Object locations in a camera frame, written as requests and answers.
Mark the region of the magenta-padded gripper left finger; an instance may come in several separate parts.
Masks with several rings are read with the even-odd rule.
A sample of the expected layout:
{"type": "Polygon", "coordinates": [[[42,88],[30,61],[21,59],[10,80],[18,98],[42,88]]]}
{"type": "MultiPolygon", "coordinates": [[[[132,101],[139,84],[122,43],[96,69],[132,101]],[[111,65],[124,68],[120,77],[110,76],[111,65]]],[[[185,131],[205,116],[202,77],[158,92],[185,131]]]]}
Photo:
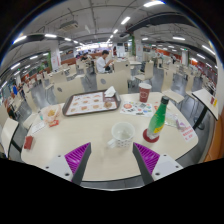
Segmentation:
{"type": "Polygon", "coordinates": [[[80,185],[91,154],[91,143],[86,143],[65,155],[57,155],[44,170],[80,185]]]}

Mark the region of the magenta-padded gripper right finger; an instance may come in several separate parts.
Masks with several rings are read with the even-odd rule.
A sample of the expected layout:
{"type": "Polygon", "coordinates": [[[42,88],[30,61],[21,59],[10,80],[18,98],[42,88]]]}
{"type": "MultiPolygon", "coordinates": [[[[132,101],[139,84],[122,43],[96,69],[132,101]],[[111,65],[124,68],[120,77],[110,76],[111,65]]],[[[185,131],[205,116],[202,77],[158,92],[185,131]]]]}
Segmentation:
{"type": "Polygon", "coordinates": [[[168,154],[158,154],[138,143],[133,144],[133,154],[145,185],[182,169],[168,154]]]}

